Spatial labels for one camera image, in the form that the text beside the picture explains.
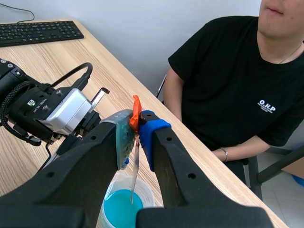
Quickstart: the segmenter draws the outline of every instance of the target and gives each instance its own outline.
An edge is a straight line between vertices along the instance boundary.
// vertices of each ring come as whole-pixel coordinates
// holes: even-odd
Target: chair
[[[166,76],[163,78],[161,85],[157,91],[156,97],[158,98],[163,84],[165,83]],[[276,163],[272,164],[271,166],[267,167],[263,171],[258,171],[258,163],[257,163],[257,157],[251,157],[247,159],[243,159],[244,166],[248,166],[249,171],[249,184],[250,189],[255,193],[261,200],[262,198],[262,190],[261,186],[264,182],[267,180],[275,177],[279,173],[282,172],[282,168],[286,167],[287,165],[290,165],[291,163],[299,160],[300,158],[304,157],[304,146],[292,151],[287,152],[284,154],[284,158],[277,161]]]

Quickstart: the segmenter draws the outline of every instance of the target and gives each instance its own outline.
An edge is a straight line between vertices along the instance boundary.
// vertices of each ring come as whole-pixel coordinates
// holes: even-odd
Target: cardboard box
[[[282,170],[304,179],[304,157],[286,166]]]

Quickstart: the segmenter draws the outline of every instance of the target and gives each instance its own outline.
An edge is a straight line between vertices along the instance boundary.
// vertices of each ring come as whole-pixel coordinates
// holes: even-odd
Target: mouth
[[[273,14],[283,15],[283,13],[275,7],[266,7],[266,10]]]

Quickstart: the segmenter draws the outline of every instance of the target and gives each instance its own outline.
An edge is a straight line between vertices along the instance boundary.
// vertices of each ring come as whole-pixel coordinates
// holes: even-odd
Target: blue liquid
[[[113,192],[104,201],[106,218],[116,228],[135,228],[136,213],[143,208],[143,203],[138,195],[133,194],[133,204],[130,201],[130,190]]]

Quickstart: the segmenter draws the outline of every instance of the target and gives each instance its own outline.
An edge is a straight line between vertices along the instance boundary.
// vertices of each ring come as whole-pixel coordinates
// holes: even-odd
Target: blue gripper pad
[[[120,170],[126,158],[129,157],[135,142],[135,131],[129,125],[133,110],[119,111],[101,122],[109,122],[116,125],[116,156],[117,168]]]

